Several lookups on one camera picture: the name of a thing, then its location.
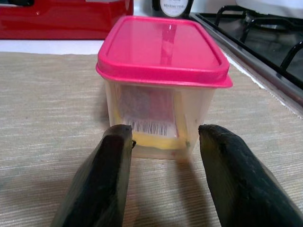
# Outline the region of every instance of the black bottle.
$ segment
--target black bottle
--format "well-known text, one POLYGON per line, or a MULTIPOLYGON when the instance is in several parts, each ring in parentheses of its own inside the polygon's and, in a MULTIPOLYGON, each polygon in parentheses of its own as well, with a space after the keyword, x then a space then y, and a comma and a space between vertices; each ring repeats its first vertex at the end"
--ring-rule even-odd
POLYGON ((193 2, 194 0, 152 0, 152 15, 187 18, 193 2))

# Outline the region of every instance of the gas stove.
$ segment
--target gas stove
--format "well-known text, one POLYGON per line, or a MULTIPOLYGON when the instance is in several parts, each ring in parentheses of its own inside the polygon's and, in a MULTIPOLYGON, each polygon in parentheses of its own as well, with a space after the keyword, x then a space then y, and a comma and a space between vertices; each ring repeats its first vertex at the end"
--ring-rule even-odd
POLYGON ((302 109, 303 19, 259 14, 240 6, 224 6, 217 14, 191 14, 190 19, 282 99, 302 109))

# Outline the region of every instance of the pink lid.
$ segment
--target pink lid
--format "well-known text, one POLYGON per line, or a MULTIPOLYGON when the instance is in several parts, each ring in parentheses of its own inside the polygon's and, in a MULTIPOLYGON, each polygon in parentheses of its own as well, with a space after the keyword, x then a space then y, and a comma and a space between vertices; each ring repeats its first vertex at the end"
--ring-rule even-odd
POLYGON ((103 78, 128 83, 231 87, 229 62, 196 22, 121 18, 98 53, 103 78))

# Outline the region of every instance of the translucent plastic container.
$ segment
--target translucent plastic container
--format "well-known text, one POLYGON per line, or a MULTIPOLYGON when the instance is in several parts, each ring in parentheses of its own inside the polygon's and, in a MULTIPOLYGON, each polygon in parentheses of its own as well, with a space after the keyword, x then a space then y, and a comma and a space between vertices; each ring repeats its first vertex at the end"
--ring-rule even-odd
POLYGON ((187 159, 216 88, 231 87, 229 63, 189 20, 121 18, 98 53, 110 125, 129 124, 136 157, 187 159))

